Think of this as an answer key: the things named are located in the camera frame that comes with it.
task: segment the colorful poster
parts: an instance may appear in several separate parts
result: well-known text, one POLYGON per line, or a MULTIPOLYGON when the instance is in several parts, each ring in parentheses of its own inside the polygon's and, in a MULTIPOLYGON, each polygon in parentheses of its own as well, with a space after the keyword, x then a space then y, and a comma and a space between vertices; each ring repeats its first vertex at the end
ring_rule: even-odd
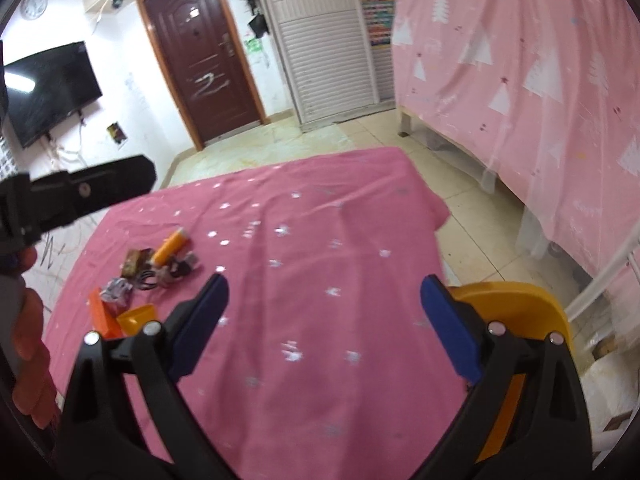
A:
POLYGON ((391 29, 394 22, 394 0, 360 0, 364 19, 369 31, 371 46, 391 44, 391 29))

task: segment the blue gripper pad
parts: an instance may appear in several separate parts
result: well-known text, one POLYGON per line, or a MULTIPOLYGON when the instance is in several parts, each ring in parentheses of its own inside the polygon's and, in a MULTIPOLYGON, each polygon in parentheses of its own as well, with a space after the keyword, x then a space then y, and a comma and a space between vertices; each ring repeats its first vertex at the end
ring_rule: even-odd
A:
POLYGON ((470 305, 455 301, 436 276, 424 279, 420 300, 457 374, 477 384, 482 378, 482 319, 470 305))
POLYGON ((229 302, 229 284, 224 276, 214 274, 194 300, 184 302, 175 314, 179 329, 172 338, 172 357, 168 375, 176 382, 191 375, 207 342, 229 302))

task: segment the finger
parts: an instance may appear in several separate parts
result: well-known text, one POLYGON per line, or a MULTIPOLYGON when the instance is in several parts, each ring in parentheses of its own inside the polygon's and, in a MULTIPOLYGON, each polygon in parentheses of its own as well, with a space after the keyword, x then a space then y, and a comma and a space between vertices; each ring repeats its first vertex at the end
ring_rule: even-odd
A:
POLYGON ((47 380, 45 381, 44 388, 42 389, 42 393, 40 394, 40 398, 38 399, 35 408, 31 412, 31 418, 33 419, 33 422, 36 426, 38 426, 41 430, 44 430, 51 422, 55 410, 56 387, 53 385, 51 375, 49 375, 47 376, 47 380))
POLYGON ((14 403, 23 415, 30 415, 36 407, 49 377, 49 350, 40 343, 33 359, 22 364, 15 381, 14 403))
POLYGON ((20 263, 18 264, 18 273, 22 274, 35 265, 38 260, 38 251, 36 251, 34 247, 28 247, 20 251, 18 258, 20 260, 20 263))
POLYGON ((15 351, 25 361, 31 360, 42 339, 43 310, 44 306, 38 293, 32 288, 26 288, 22 310, 15 321, 12 334, 15 351))

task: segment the black cable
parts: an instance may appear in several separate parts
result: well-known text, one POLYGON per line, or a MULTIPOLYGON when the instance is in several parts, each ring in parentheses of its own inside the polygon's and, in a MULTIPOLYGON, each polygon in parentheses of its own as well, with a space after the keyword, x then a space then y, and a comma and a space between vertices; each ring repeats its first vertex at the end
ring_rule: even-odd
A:
POLYGON ((137 290, 154 290, 158 287, 158 276, 154 270, 143 270, 136 276, 133 286, 137 290))

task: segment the wooden door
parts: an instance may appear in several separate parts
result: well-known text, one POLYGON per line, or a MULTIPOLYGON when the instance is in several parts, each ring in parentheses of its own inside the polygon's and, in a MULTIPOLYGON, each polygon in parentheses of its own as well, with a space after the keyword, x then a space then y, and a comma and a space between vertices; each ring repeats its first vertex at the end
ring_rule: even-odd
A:
POLYGON ((159 46, 174 98, 200 140, 194 139, 197 146, 262 119, 244 51, 220 0, 142 3, 159 43, 156 54, 159 46))

